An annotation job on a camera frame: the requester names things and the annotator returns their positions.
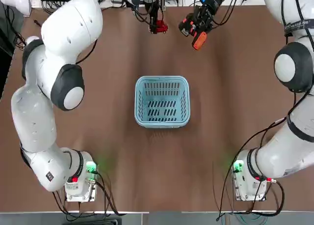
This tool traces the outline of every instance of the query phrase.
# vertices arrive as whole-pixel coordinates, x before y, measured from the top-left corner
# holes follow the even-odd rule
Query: cable
[[[196,1],[196,2],[191,3],[189,6],[192,6],[193,4],[199,3],[199,2],[200,2],[200,1],[198,0],[198,1]]]
[[[34,20],[34,23],[38,25],[39,27],[41,27],[41,24],[38,22],[38,20]]]
[[[269,187],[267,188],[267,190],[266,190],[264,196],[261,198],[261,201],[263,201],[263,200],[266,198],[266,196],[267,196],[267,194],[268,194],[268,192],[269,192],[269,190],[270,190],[270,188],[271,188],[271,185],[273,185],[273,184],[270,183],[270,185],[269,185]]]
[[[300,19],[301,19],[301,21],[304,21],[304,17],[302,15],[302,11],[301,11],[299,0],[295,0],[295,3],[296,3],[296,7],[298,9],[298,13],[299,13]],[[312,38],[312,36],[310,34],[310,31],[307,28],[305,29],[305,31],[306,31],[307,36],[309,37],[309,40],[310,40],[311,45],[312,45],[312,49],[314,51],[314,41],[313,41],[313,38]]]
[[[232,3],[233,3],[233,2],[234,2],[234,0],[231,0],[230,4],[229,4],[229,6],[228,6],[228,9],[227,9],[227,11],[226,11],[226,13],[225,13],[225,15],[224,15],[224,17],[222,18],[222,20],[221,20],[220,23],[218,23],[218,22],[216,22],[214,19],[212,19],[212,21],[213,21],[216,25],[221,26],[221,25],[224,25],[224,24],[227,22],[227,21],[224,22],[224,20],[225,20],[225,18],[227,17],[227,14],[228,14],[230,8],[232,7]]]
[[[140,13],[140,12],[138,11],[138,9],[136,8],[136,6],[133,6],[133,5],[131,5],[131,10],[134,11],[135,17],[136,17],[136,19],[137,19],[139,22],[141,22],[141,23],[144,22],[144,23],[148,24],[148,25],[151,26],[151,27],[157,27],[156,25],[153,25],[153,24],[151,24],[150,22],[147,21],[147,17],[149,16],[149,14],[151,13],[151,11],[152,11],[152,9],[153,9],[153,7],[154,7],[154,0],[151,0],[151,1],[152,1],[152,5],[151,5],[151,7],[149,8],[149,10],[147,11],[147,13]],[[161,19],[161,20],[163,20],[163,11],[162,11],[162,8],[161,8],[160,5],[159,5],[159,8],[160,8],[161,14],[162,14],[162,19]]]
[[[282,195],[279,209],[277,209],[277,211],[275,213],[272,213],[272,214],[266,214],[266,213],[260,213],[260,212],[252,212],[252,214],[261,215],[264,217],[274,217],[274,216],[280,214],[280,212],[283,209],[284,203],[285,203],[285,190],[279,181],[277,181],[276,184],[278,184],[278,186],[280,187],[281,195]]]
[[[296,108],[296,106],[298,106],[298,105],[305,99],[305,97],[307,97],[307,95],[308,95],[309,93],[310,93],[310,90],[308,90],[308,91],[303,95],[303,97],[302,97],[297,103],[296,103],[296,93],[293,94],[293,97],[294,97],[294,98],[293,98],[293,106],[292,106],[292,108],[289,110],[288,115],[291,114],[291,112]],[[283,118],[280,122],[282,123],[282,122],[284,122],[285,120],[286,120],[286,117]],[[274,124],[275,124],[275,122],[273,122],[273,123],[268,127],[268,129],[264,132],[264,134],[263,134],[263,136],[262,136],[262,138],[261,138],[260,146],[259,146],[259,148],[258,148],[258,149],[256,150],[256,152],[255,152],[255,162],[257,162],[257,153],[258,153],[259,149],[261,149],[261,147],[262,147],[263,139],[264,139],[266,133],[268,132],[268,130],[271,129]],[[262,199],[260,199],[260,201],[262,201],[262,200],[266,197],[266,195],[267,195],[267,193],[268,193],[270,187],[271,187],[271,184],[270,184],[270,186],[268,187],[268,189],[267,189],[266,193],[264,194],[264,196],[262,197]],[[250,211],[248,211],[249,213],[251,213],[252,210],[254,209],[254,204],[255,204],[255,201],[256,201],[256,196],[257,196],[257,194],[258,194],[258,191],[259,191],[259,188],[258,188],[257,191],[256,191],[252,208],[251,208]]]
[[[61,200],[60,194],[59,194],[59,192],[56,192],[56,193],[57,193],[58,198],[59,198],[59,201],[60,201],[60,203],[61,203],[61,205],[62,205],[62,200]],[[81,203],[81,202],[78,202],[78,207],[79,207],[78,211],[80,211],[80,203]],[[73,222],[73,221],[75,221],[75,220],[81,218],[82,215],[83,215],[83,213],[80,213],[77,218],[74,218],[74,219],[72,219],[72,220],[71,220],[71,219],[68,219],[68,215],[66,215],[65,218],[66,218],[66,220],[67,220],[68,222]]]
[[[45,6],[44,6],[44,1],[41,1],[41,7],[43,8],[43,10],[47,13],[47,14],[52,14],[53,11],[49,11]]]
[[[93,48],[91,49],[91,51],[90,51],[83,59],[81,59],[81,60],[79,60],[78,62],[76,62],[76,64],[79,64],[79,63],[83,62],[84,60],[86,60],[86,59],[90,56],[90,54],[92,54],[92,52],[94,51],[94,49],[95,49],[95,47],[96,47],[96,45],[97,45],[97,41],[98,41],[98,40],[96,40],[96,41],[94,42],[94,45],[93,45]]]
[[[53,194],[54,200],[55,200],[55,202],[56,202],[56,204],[57,204],[59,210],[60,210],[63,214],[65,214],[65,215],[70,215],[70,216],[73,217],[73,218],[78,218],[78,217],[80,217],[80,218],[87,218],[87,217],[92,217],[92,216],[97,215],[97,214],[93,213],[93,214],[91,214],[91,215],[86,215],[86,216],[75,216],[75,215],[69,213],[67,210],[64,210],[64,209],[65,209],[65,206],[64,206],[63,209],[62,209],[61,206],[60,206],[59,203],[58,203],[58,200],[57,200],[57,198],[56,198],[54,192],[52,192],[52,194]]]
[[[284,0],[281,0],[281,18],[283,20],[283,25],[286,27],[286,20],[285,20],[285,14],[284,14]],[[286,45],[288,44],[288,36],[286,35]]]
[[[11,20],[10,19],[10,13],[9,13],[9,11],[12,11],[12,13],[13,13],[13,19]],[[14,22],[14,19],[15,19],[15,13],[14,13],[14,11],[13,11],[13,9],[10,7],[10,6],[6,6],[6,9],[4,10],[4,14],[5,14],[5,17],[6,17],[6,19],[7,19],[7,22],[8,22],[8,24],[10,25],[10,28],[11,28],[11,30],[13,31],[13,33],[15,34],[15,45],[20,49],[20,50],[23,50],[24,49],[24,47],[26,46],[26,42],[25,42],[25,39],[23,38],[23,36],[19,33],[19,32],[17,32],[15,29],[14,29],[14,27],[13,27],[13,22]]]
[[[280,125],[281,123],[282,123],[282,121],[280,121],[280,122],[278,122],[278,123],[275,123],[271,128],[274,128],[274,127]],[[239,149],[239,151],[236,153],[234,159],[232,160],[232,163],[231,163],[230,166],[229,166],[227,175],[226,175],[225,180],[224,180],[224,184],[223,184],[223,188],[222,188],[222,193],[221,193],[220,207],[219,207],[219,216],[218,216],[218,218],[216,219],[216,221],[219,221],[219,219],[221,218],[221,216],[223,216],[223,215],[221,214],[221,210],[222,210],[222,200],[223,200],[223,195],[224,195],[224,191],[225,191],[225,187],[226,187],[226,181],[227,181],[227,179],[228,179],[228,175],[229,175],[229,173],[230,173],[230,170],[231,170],[231,168],[232,168],[232,165],[233,165],[234,161],[236,160],[237,156],[238,156],[239,153],[242,151],[242,149],[247,145],[247,143],[248,143],[251,139],[253,139],[253,138],[254,138],[255,136],[257,136],[258,134],[260,134],[260,133],[266,131],[267,129],[269,129],[269,127],[265,128],[265,129],[263,129],[263,130],[260,130],[260,131],[256,132],[254,135],[252,135],[252,136],[243,144],[243,146]]]
[[[239,216],[240,216],[241,220],[239,220],[239,219],[237,218],[237,215],[235,215],[235,217],[237,218],[237,220],[238,220],[241,224],[248,225],[248,223],[244,220],[243,216],[242,216],[242,215],[239,215]],[[259,215],[259,216],[258,216],[257,218],[255,218],[255,219],[251,219],[251,221],[256,221],[256,220],[259,219],[260,217],[261,217],[261,215]],[[266,222],[267,222],[267,220],[268,220],[268,217],[264,218],[263,221],[260,223],[260,225],[265,225]]]
[[[101,178],[101,180],[102,180],[102,182],[103,182],[103,184],[104,184],[104,179],[103,179],[103,177],[101,176],[101,174],[97,172],[97,175]],[[116,207],[115,207],[115,205],[114,205],[114,200],[113,200],[113,198],[112,198],[112,201],[111,201],[111,198],[110,198],[110,196],[108,195],[108,193],[106,192],[105,187],[102,186],[99,182],[96,182],[96,184],[101,188],[101,190],[103,191],[105,197],[107,197],[108,203],[109,203],[109,205],[110,205],[112,211],[113,211],[116,215],[118,215],[118,216],[126,215],[126,214],[120,214],[120,213],[117,211],[117,209],[116,209]]]
[[[5,10],[5,8],[4,8],[3,3],[2,3],[2,7],[3,7],[4,13],[6,13],[6,10]],[[7,20],[7,19],[6,19],[5,21],[6,21],[6,33],[9,34],[9,23],[8,23],[8,20]]]

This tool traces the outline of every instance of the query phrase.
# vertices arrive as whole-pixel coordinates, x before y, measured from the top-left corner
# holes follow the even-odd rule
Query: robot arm
[[[265,3],[285,26],[285,34],[295,38],[276,54],[275,75],[290,91],[303,92],[305,96],[266,145],[239,153],[233,166],[237,200],[259,200],[266,190],[266,177],[285,177],[314,164],[314,3],[313,0],[265,0]]]
[[[71,0],[54,12],[42,25],[42,40],[35,36],[26,40],[26,83],[11,99],[22,156],[47,191],[65,185],[72,201],[91,200],[95,185],[88,170],[95,164],[87,152],[57,146],[52,106],[67,111],[82,101],[82,72],[75,63],[102,27],[98,0]]]

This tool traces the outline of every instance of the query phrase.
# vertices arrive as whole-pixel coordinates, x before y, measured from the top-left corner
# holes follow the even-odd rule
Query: sticker
[[[286,171],[285,171],[283,176],[285,177],[285,176],[288,176],[288,175],[290,175],[292,173],[298,172],[300,170],[300,168],[301,168],[301,163],[299,163],[297,166],[294,166],[291,169],[286,169]]]
[[[79,186],[77,183],[71,183],[71,184],[67,183],[66,188],[68,190],[77,190],[79,188]]]
[[[51,182],[54,178],[54,176],[52,175],[52,173],[49,171],[47,174],[46,174],[46,178]]]

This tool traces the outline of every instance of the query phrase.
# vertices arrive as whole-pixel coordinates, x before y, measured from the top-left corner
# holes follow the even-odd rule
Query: plastic basket
[[[190,93],[182,76],[143,76],[135,86],[136,122],[146,128],[179,128],[190,119]]]

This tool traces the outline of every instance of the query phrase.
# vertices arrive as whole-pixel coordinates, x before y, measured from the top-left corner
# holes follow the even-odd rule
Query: table surface
[[[264,6],[235,8],[228,23],[210,32],[198,52],[191,47],[192,38],[178,31],[190,11],[168,8],[164,20],[169,31],[158,35],[151,35],[130,10],[104,11],[102,35],[81,64],[83,102],[70,112],[54,109],[58,145],[93,156],[110,176],[119,211],[217,211],[215,198],[219,203],[223,176],[235,152],[256,131],[283,117],[293,103],[292,93],[273,72],[273,58],[285,44],[284,31]],[[22,35],[40,35],[33,20],[42,23],[46,18],[45,12],[33,10]],[[57,211],[52,194],[20,157],[10,99],[24,84],[21,69],[22,52],[17,49],[0,102],[0,211]],[[154,130],[137,125],[134,87],[144,75],[182,75],[188,80],[191,118],[185,127]],[[248,147],[256,147],[259,140]],[[280,179],[286,192],[284,210],[314,211],[312,173],[309,168]],[[227,187],[232,200],[230,180]],[[223,210],[230,211],[230,204],[225,196]],[[234,204],[235,210],[249,205]],[[70,204],[69,210],[76,206]],[[103,195],[98,192],[96,202],[81,207],[103,210]],[[256,209],[275,210],[274,196],[257,202]]]

